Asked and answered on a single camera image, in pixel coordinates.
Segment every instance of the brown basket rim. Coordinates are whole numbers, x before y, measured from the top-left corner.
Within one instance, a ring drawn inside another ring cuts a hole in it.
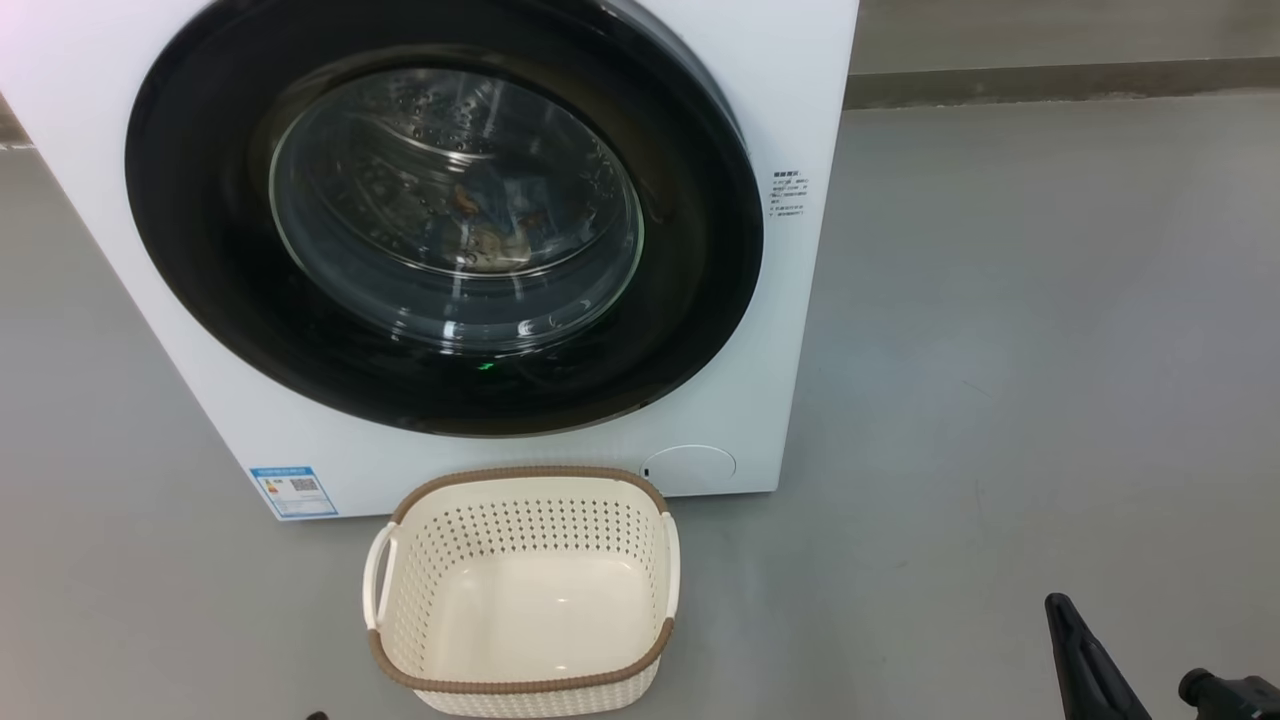
[[[543,465],[543,466],[529,466],[529,468],[500,468],[492,470],[470,470],[466,473],[453,473],[451,475],[439,477],[429,483],[422,484],[413,492],[408,493],[399,506],[396,507],[396,512],[392,514],[392,523],[397,525],[404,519],[410,509],[422,500],[426,495],[435,492],[442,488],[451,486],[475,483],[484,480],[511,480],[517,478],[600,478],[608,480],[620,480],[630,483],[643,489],[645,495],[653,500],[653,503],[658,507],[658,512],[667,512],[667,501],[658,492],[658,488],[653,487],[649,480],[645,480],[635,473],[628,473],[627,470],[617,470],[613,468],[590,468],[590,466],[577,466],[577,465]],[[511,682],[511,683],[471,683],[461,680],[429,680],[425,678],[416,678],[404,673],[397,667],[392,659],[388,657],[387,650],[383,648],[381,633],[376,629],[369,630],[369,647],[374,653],[374,661],[378,666],[387,674],[392,680],[415,691],[430,692],[430,693],[451,693],[451,694],[524,694],[524,693],[549,693],[557,691],[576,691],[582,688],[590,688],[596,685],[608,685],[613,683],[620,683],[639,675],[658,660],[662,651],[667,647],[667,641],[671,639],[671,633],[676,626],[676,621],[672,618],[667,618],[662,623],[662,629],[658,632],[658,638],[654,639],[653,644],[639,660],[622,667],[620,670],[613,670],[609,673],[596,673],[594,675],[579,675],[575,678],[558,678],[554,680],[525,680],[525,682]]]

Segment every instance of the plastic laundry basket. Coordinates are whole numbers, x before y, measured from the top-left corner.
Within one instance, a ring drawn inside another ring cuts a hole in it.
[[[453,715],[550,717],[635,702],[658,671],[678,596],[666,502],[644,479],[604,468],[439,478],[404,498],[365,562],[374,659]]]

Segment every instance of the white washing machine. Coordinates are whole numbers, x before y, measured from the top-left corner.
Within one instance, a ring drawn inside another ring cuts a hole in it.
[[[511,465],[760,492],[855,15],[6,0],[0,94],[279,519]]]

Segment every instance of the concrete floor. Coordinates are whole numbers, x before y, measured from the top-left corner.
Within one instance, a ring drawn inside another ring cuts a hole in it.
[[[1061,712],[1071,593],[1156,717],[1280,679],[1280,99],[844,119],[772,496],[673,503],[676,634],[616,715]],[[379,519],[279,524],[32,151],[0,154],[13,717],[435,717],[369,657]]]

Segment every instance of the wall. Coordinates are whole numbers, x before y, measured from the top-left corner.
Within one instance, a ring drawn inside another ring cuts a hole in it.
[[[1280,3],[863,0],[850,72],[1280,54]]]

